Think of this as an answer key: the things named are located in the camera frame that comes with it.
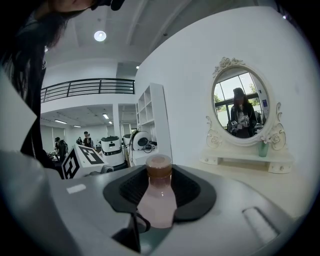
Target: pink bottle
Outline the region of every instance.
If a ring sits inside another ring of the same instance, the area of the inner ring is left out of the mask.
[[[176,197],[171,188],[172,164],[170,157],[158,154],[150,156],[146,162],[149,186],[139,205],[138,212],[154,228],[165,229],[172,226]]]

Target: ceiling light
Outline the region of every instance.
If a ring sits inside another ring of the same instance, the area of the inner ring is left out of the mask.
[[[98,42],[102,42],[107,38],[107,35],[103,31],[97,31],[94,33],[94,39],[97,40]]]
[[[66,124],[66,122],[60,121],[60,120],[54,120],[57,123]]]

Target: railing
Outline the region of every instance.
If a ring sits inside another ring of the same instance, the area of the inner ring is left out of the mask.
[[[61,82],[41,89],[41,103],[88,94],[135,94],[135,80],[90,78]]]

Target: person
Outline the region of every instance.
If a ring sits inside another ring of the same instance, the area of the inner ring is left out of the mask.
[[[233,89],[233,106],[230,112],[231,122],[235,121],[236,133],[233,134],[238,138],[245,139],[254,136],[254,128],[257,124],[255,110],[248,101],[242,88]]]
[[[37,118],[29,130],[21,152],[37,159],[45,168],[55,166],[43,149],[40,114],[41,88],[46,72],[45,48],[53,48],[64,33],[68,20],[88,8],[110,6],[117,11],[124,0],[33,0],[5,1],[1,9],[0,61],[12,85]]]
[[[60,155],[60,162],[62,163],[66,158],[67,144],[63,139],[56,137],[55,138],[55,145],[56,145],[56,149],[57,149],[57,154]]]
[[[94,141],[90,137],[90,133],[87,131],[84,132],[84,140],[83,140],[84,146],[89,147],[89,148],[95,148],[94,147]]]
[[[81,139],[81,137],[79,137],[77,140],[76,140],[76,143],[78,144],[78,145],[82,145],[82,139]]]

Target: white bookshelf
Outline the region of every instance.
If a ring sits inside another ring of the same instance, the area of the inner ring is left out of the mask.
[[[137,128],[151,134],[151,140],[157,142],[157,146],[150,153],[149,150],[133,151],[134,165],[144,165],[151,155],[163,154],[172,158],[169,124],[164,88],[160,84],[150,83],[139,97],[136,108]]]

